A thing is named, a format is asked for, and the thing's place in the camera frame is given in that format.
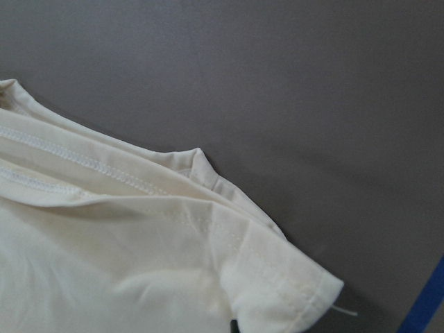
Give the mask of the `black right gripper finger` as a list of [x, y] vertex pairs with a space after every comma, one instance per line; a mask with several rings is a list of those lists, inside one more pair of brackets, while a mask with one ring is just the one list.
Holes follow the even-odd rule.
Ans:
[[230, 321], [230, 333], [240, 333], [238, 322], [236, 319]]

